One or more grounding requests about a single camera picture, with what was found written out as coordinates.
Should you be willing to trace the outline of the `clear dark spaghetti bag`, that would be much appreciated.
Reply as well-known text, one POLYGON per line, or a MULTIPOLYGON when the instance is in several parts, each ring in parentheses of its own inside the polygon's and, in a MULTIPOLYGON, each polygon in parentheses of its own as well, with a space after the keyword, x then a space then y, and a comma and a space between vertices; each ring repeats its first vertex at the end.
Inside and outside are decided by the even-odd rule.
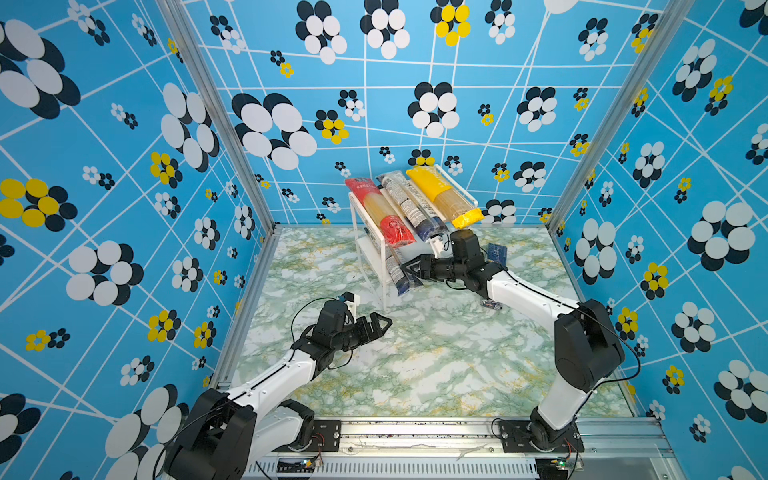
POLYGON ((368 244, 372 250, 370 255, 366 255, 376 274, 380 275, 385 283, 389 282, 394 286, 398 296, 402 296, 421 287, 423 282, 408 272, 401 264, 398 252, 390 247, 386 242, 378 240, 372 230, 365 227, 363 229, 368 244))

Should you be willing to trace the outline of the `clear blue spaghetti bag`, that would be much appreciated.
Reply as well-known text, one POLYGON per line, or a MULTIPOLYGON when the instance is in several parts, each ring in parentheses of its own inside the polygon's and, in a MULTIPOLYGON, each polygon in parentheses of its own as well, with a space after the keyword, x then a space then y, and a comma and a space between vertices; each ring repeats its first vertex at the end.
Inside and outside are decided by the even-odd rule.
POLYGON ((402 172, 385 173, 378 176, 377 180, 422 241, 429 241, 448 232, 444 221, 402 172))

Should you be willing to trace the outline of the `red spaghetti bag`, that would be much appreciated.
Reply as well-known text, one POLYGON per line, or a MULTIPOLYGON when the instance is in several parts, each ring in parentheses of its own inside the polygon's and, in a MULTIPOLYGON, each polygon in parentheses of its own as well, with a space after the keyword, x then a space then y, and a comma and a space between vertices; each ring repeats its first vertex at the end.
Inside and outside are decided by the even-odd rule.
POLYGON ((388 245, 399 248, 415 242, 411 231, 370 178, 350 178, 345 185, 363 205, 388 245))

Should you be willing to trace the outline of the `yellow spaghetti bag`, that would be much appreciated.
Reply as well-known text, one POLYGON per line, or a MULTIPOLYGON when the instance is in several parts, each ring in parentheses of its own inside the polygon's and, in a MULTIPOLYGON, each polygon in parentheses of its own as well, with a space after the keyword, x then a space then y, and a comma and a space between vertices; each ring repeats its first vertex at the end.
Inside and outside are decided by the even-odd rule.
POLYGON ((436 166, 415 166, 406 175, 454 228, 465 229, 483 220, 477 202, 470 200, 436 166))

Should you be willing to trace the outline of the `dark blue spaghetti box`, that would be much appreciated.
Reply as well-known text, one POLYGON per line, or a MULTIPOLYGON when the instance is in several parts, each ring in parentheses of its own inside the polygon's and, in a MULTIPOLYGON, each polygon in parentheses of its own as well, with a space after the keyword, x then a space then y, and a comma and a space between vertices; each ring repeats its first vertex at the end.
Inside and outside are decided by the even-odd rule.
POLYGON ((507 265, 508 249, 506 246, 495 244, 495 243, 489 243, 485 251, 486 251, 486 257, 489 261, 496 262, 502 266, 507 265))

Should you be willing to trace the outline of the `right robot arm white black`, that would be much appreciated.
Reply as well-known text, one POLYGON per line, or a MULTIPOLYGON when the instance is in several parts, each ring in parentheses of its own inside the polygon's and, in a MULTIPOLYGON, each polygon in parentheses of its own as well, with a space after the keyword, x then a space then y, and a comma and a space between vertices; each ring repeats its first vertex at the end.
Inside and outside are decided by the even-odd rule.
POLYGON ((553 340, 555 377, 533 409, 527 437, 542 452, 559 446, 597 387, 625 361, 621 337, 606 307, 597 300, 577 301, 544 290, 491 259, 469 229, 449 235, 451 254, 421 254, 403 264, 423 281, 463 286, 485 300, 509 307, 536 322, 553 340))

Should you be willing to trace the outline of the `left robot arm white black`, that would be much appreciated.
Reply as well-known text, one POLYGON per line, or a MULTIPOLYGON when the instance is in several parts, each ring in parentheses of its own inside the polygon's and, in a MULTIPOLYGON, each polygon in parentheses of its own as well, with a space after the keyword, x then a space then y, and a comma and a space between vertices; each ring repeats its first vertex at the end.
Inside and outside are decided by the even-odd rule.
POLYGON ((324 447, 314 411, 292 394, 332 369, 338 353, 382 338, 392 325, 377 312, 358 316, 351 293, 324 299, 315 323, 297 334, 279 361, 238 387, 209 388, 198 397, 154 472, 173 479, 240 479, 247 466, 276 449, 324 447))

